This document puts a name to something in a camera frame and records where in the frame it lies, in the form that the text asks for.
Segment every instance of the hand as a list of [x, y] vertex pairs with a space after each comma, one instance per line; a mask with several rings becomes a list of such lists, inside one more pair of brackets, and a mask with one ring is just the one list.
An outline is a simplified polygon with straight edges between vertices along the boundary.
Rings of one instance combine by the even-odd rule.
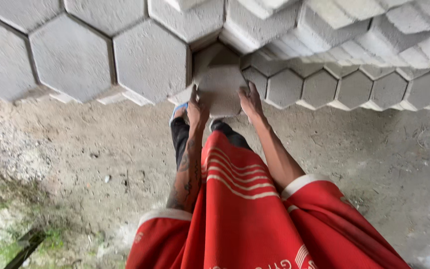
[[190, 131], [203, 133], [210, 112], [205, 104], [200, 102], [200, 100], [197, 101], [197, 86], [195, 84], [192, 87], [190, 101], [188, 101], [187, 116], [190, 122]]
[[243, 112], [248, 116], [250, 122], [253, 122], [255, 118], [263, 118], [263, 109], [261, 108], [260, 94], [253, 82], [249, 81], [248, 86], [250, 87], [250, 93], [247, 95], [246, 92], [240, 88], [238, 89], [238, 96], [240, 97], [240, 104]]

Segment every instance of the white sleeve cuff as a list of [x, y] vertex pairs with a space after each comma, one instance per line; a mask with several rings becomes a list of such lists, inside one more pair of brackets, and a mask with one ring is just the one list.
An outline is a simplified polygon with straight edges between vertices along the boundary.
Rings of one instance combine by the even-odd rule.
[[332, 183], [332, 181], [328, 176], [323, 176], [319, 174], [304, 175], [293, 180], [290, 184], [288, 184], [288, 186], [286, 186], [283, 192], [281, 192], [281, 198], [283, 200], [290, 198], [291, 195], [299, 191], [302, 187], [314, 181], [330, 181]]
[[142, 215], [142, 217], [140, 217], [139, 227], [146, 221], [155, 219], [155, 218], [167, 218], [167, 219], [174, 219], [174, 220], [191, 221], [192, 214], [188, 213], [187, 211], [183, 211], [180, 209], [173, 209], [173, 208], [156, 209], [156, 210], [149, 211], [144, 215]]

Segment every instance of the leg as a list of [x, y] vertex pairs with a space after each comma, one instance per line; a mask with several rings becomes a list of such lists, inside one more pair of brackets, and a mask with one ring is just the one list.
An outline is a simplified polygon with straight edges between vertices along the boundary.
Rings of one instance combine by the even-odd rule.
[[173, 147], [175, 148], [175, 161], [177, 162], [178, 170], [183, 152], [185, 151], [185, 145], [187, 144], [190, 126], [185, 123], [183, 117], [177, 117], [170, 123], [170, 129], [172, 132]]
[[230, 125], [224, 123], [223, 121], [215, 120], [214, 123], [212, 124], [212, 132], [213, 131], [223, 132], [225, 136], [228, 138], [228, 141], [230, 142], [230, 144], [253, 151], [248, 145], [245, 138], [241, 134], [233, 131]]

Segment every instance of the red jersey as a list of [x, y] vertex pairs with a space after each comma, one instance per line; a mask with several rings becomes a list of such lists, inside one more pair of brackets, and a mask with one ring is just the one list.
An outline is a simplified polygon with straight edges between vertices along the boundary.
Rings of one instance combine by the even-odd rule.
[[213, 132], [194, 213], [141, 217], [127, 269], [409, 269], [328, 177], [279, 194], [254, 152]]

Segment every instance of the sandy ground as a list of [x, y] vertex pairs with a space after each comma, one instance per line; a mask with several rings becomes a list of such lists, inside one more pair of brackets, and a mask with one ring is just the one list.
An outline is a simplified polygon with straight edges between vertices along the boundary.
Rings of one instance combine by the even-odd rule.
[[[101, 264], [123, 259], [139, 217], [164, 205], [175, 176], [172, 109], [167, 102], [0, 102], [0, 172], [41, 180], [87, 229], [106, 234]], [[265, 111], [302, 168], [330, 175], [406, 261], [430, 268], [430, 111]], [[246, 117], [228, 122], [262, 154]], [[85, 244], [77, 258], [85, 258]]]

